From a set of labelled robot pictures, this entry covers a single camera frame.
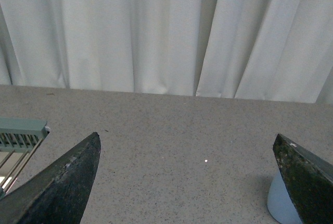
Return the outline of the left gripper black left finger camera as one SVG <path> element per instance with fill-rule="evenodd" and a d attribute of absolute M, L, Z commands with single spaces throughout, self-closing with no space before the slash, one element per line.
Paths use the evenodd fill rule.
<path fill-rule="evenodd" d="M 100 159 L 97 132 L 1 199 L 1 223 L 80 223 Z"/>

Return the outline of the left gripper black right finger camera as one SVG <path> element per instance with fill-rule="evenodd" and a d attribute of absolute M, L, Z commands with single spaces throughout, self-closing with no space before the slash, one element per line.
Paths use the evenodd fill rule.
<path fill-rule="evenodd" d="M 273 152 L 302 223 L 332 223 L 332 164 L 282 134 Z"/>

